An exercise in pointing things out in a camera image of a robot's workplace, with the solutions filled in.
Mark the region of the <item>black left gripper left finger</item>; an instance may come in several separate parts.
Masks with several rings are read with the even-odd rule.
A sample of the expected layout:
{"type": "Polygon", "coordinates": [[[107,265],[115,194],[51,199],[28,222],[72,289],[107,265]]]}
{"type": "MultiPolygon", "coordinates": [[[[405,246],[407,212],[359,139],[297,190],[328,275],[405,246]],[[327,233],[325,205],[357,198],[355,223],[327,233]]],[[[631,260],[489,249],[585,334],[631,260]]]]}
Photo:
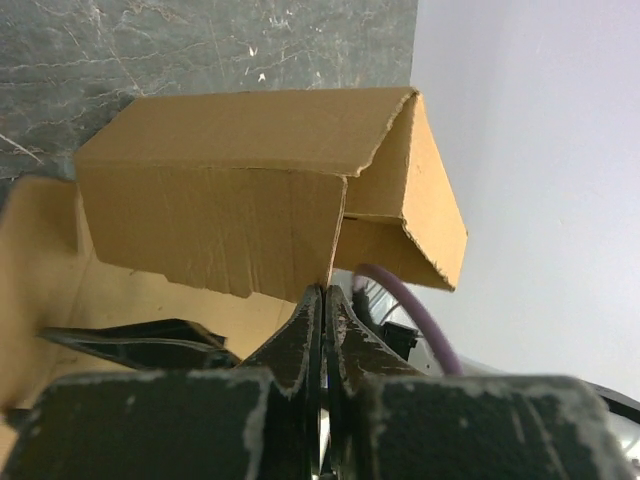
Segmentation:
{"type": "Polygon", "coordinates": [[[240,368],[267,368],[289,399],[308,395],[309,375],[318,373],[319,333],[323,290],[308,286],[289,320],[240,364],[240,368]]]}

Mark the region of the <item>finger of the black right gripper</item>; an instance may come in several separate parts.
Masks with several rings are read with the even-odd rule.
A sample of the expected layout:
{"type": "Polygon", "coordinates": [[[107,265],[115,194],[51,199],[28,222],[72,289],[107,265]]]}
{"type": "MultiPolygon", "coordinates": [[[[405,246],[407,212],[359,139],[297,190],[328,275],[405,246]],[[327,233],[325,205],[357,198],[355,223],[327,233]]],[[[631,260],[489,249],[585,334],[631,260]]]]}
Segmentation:
{"type": "Polygon", "coordinates": [[[135,370],[231,369],[240,364],[225,347],[224,336],[177,318],[102,329],[44,327],[38,336],[135,370]]]}

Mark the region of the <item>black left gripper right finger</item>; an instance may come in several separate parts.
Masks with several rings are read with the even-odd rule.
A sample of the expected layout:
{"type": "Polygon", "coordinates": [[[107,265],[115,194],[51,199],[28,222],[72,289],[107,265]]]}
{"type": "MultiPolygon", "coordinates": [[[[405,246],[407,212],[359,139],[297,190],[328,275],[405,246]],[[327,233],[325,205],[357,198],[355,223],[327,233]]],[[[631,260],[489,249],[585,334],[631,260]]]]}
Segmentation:
{"type": "Polygon", "coordinates": [[[330,393],[354,396],[372,375],[424,376],[357,318],[337,285],[330,285],[326,291],[324,323],[330,393]]]}

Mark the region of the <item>brown cardboard box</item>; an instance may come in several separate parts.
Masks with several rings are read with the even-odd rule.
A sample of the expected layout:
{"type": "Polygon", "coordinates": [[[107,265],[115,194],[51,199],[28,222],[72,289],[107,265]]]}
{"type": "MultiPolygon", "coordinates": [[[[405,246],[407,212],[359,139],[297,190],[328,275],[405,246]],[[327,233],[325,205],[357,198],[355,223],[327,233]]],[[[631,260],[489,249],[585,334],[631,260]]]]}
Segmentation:
{"type": "Polygon", "coordinates": [[[37,338],[178,317],[251,354],[368,263],[446,291],[468,233],[411,87],[141,97],[1,209],[1,405],[108,363],[37,338]]]}

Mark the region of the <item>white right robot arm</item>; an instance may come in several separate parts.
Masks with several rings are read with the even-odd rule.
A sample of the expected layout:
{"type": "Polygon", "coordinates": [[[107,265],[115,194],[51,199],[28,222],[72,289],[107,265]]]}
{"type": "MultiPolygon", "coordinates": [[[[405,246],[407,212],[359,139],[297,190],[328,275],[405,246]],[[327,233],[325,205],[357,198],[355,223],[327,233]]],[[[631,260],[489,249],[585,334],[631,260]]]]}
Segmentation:
{"type": "Polygon", "coordinates": [[[602,423],[603,414],[639,424],[639,405],[599,385],[565,377],[480,377],[463,373],[458,357],[425,307],[398,283],[387,284],[414,321],[391,336],[373,323],[368,298],[357,290],[350,298],[338,286],[309,286],[290,319],[244,360],[224,346],[225,340],[202,325],[162,319],[103,329],[45,327],[39,337],[97,358],[136,370],[212,370],[262,366],[279,384],[292,391],[307,390],[310,411],[330,410],[336,422],[346,417],[338,406],[336,389],[355,393],[367,375],[408,377],[419,370],[408,362],[419,335],[428,343],[447,382],[469,383],[478,395],[510,399],[520,388],[523,397],[542,398],[564,408],[563,418],[590,418],[602,423]]]}

